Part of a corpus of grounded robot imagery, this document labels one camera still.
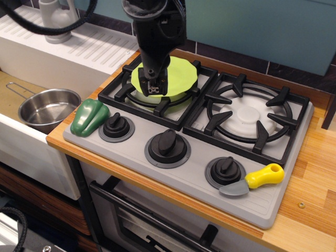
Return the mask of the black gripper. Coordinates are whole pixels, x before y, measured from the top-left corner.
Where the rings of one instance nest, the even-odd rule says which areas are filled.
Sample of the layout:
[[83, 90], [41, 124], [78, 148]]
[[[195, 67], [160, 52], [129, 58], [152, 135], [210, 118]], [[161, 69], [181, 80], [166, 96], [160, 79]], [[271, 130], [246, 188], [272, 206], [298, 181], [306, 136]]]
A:
[[138, 69], [139, 85], [145, 96], [149, 95], [148, 80], [157, 79], [160, 95], [168, 91], [168, 56], [171, 51], [170, 39], [138, 40], [143, 67]]

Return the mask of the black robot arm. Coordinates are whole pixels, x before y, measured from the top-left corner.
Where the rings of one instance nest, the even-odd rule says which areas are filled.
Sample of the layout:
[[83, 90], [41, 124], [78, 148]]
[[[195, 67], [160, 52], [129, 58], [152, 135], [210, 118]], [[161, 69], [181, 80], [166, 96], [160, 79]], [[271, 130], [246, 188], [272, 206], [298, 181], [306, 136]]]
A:
[[170, 52], [186, 41], [184, 1], [122, 1], [132, 18], [143, 66], [138, 70], [142, 93], [166, 95]]

